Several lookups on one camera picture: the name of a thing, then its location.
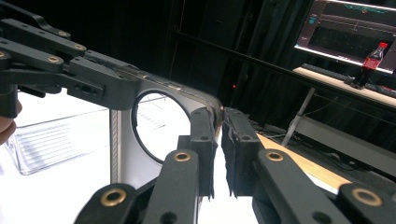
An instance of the red bottle cap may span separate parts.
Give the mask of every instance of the red bottle cap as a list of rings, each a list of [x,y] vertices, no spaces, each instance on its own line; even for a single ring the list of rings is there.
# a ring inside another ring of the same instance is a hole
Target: red bottle cap
[[[379,43],[379,45],[378,45],[380,48],[382,48],[382,49],[385,49],[387,46],[388,46],[388,44],[387,43],[384,43],[384,42],[381,42],[381,43]]]

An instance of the dark background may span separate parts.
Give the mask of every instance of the dark background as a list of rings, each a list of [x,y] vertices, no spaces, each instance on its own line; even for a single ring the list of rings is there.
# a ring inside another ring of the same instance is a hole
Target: dark background
[[[311,1],[146,0],[8,1],[43,16],[72,40],[150,73],[211,93],[261,126],[287,130],[309,87],[211,48],[177,39],[183,33],[286,69],[311,63],[355,76],[359,68],[293,48]],[[353,1],[396,7],[393,0]],[[376,84],[396,87],[393,77]],[[317,91],[308,116],[396,152],[396,116]]]

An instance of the monitor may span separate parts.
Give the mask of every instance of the monitor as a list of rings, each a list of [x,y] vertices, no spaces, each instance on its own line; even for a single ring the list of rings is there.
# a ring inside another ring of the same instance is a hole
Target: monitor
[[[296,49],[361,66],[380,42],[386,42],[377,71],[392,74],[396,68],[396,8],[338,0],[315,0]]]

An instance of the human hand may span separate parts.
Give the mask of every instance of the human hand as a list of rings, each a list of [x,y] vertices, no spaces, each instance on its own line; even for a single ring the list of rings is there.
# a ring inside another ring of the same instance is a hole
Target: human hand
[[[18,114],[22,111],[22,105],[19,101],[17,102],[17,110]],[[0,146],[8,140],[16,128],[14,119],[0,117]]]

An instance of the wooden surface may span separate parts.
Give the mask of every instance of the wooden surface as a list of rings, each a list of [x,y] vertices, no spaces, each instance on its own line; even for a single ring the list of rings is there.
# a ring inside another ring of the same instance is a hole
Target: wooden surface
[[[350,86],[348,86],[341,80],[337,80],[332,77],[326,77],[320,73],[312,72],[312,71],[304,69],[302,67],[298,67],[298,68],[294,69],[293,71],[296,73],[299,73],[302,76],[311,77],[313,79],[316,79],[316,80],[319,80],[322,82],[326,82],[328,85],[336,87],[343,91],[352,92],[354,94],[358,94],[358,95],[363,96],[363,97],[370,99],[372,101],[379,102],[382,105],[396,108],[396,99],[395,98],[380,94],[375,91],[369,91],[366,89],[357,90],[357,89],[351,88]]]
[[[324,183],[332,186],[335,189],[339,189],[341,185],[350,183],[349,180],[336,175],[335,173],[329,171],[328,169],[317,165],[316,163],[298,155],[297,153],[290,151],[289,149],[282,147],[281,145],[277,144],[276,142],[257,134],[262,141],[262,144],[267,149],[278,149],[288,153],[289,156],[303,169],[304,172],[310,174],[317,179],[323,181]]]

